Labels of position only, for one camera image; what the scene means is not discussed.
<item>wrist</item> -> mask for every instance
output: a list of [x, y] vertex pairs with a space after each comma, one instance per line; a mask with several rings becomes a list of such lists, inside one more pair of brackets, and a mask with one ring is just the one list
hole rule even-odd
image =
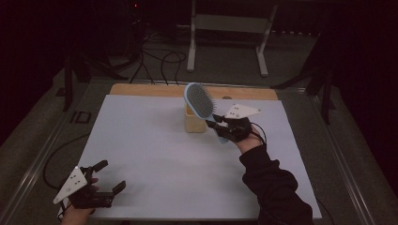
[[254, 135], [250, 135], [247, 139], [236, 142], [237, 148], [239, 148], [241, 154], [244, 154], [254, 147], [260, 146], [261, 144], [261, 140]]

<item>white paper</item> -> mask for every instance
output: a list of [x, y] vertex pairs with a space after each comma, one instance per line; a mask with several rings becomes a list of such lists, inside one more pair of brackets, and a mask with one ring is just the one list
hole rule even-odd
[[[107, 96], [79, 166], [109, 165], [95, 177], [101, 191], [126, 180], [112, 208], [94, 218], [253, 219], [256, 197], [243, 184], [245, 168], [231, 142], [214, 131], [187, 133], [182, 97]], [[261, 109], [250, 117], [267, 133], [268, 153], [298, 179], [298, 195], [321, 218], [314, 192], [280, 101], [216, 99], [217, 114], [233, 103]]]

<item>table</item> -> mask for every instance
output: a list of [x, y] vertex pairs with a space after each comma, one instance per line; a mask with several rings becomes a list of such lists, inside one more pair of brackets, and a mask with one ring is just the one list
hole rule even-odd
[[[235, 151], [236, 147], [231, 142], [219, 143], [212, 131], [203, 134], [185, 132], [184, 88], [144, 84], [114, 85], [111, 95], [102, 104], [79, 166], [108, 159], [109, 166], [98, 176], [101, 189], [106, 191], [125, 179], [128, 187], [116, 196], [111, 209], [99, 209], [93, 215], [94, 218], [257, 218], [259, 208], [256, 198], [241, 182], [244, 168], [238, 162], [240, 153]], [[271, 124], [266, 124], [266, 127], [275, 128], [274, 132], [268, 133], [270, 157], [288, 155], [288, 160], [281, 160], [281, 167], [297, 177], [298, 195], [313, 202], [309, 204], [313, 207], [314, 217], [321, 218], [290, 126], [287, 121], [281, 123], [281, 119], [286, 118], [280, 113], [284, 110], [281, 102], [277, 101], [275, 92], [232, 87], [209, 87], [208, 91], [214, 98], [233, 98], [237, 103], [245, 101], [247, 104], [262, 102], [270, 106], [262, 108], [263, 113], [271, 117], [268, 119]], [[218, 103], [221, 103], [218, 106], [222, 109], [231, 100]], [[287, 140], [283, 139], [284, 128], [290, 129]], [[269, 149], [276, 149], [273, 146], [276, 143], [280, 151], [270, 151]]]

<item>black sleeve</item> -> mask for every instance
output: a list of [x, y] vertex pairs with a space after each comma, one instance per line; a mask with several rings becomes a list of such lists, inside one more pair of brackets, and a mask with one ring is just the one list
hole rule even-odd
[[259, 224], [314, 224], [313, 209], [297, 194], [294, 175], [270, 160], [267, 146], [260, 145], [240, 156], [246, 167], [243, 182], [257, 196]]

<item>brush bristles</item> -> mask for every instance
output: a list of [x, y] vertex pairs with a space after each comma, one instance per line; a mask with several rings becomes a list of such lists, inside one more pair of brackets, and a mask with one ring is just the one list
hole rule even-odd
[[215, 101], [201, 84], [190, 85], [186, 97], [200, 118], [206, 119], [215, 112]]

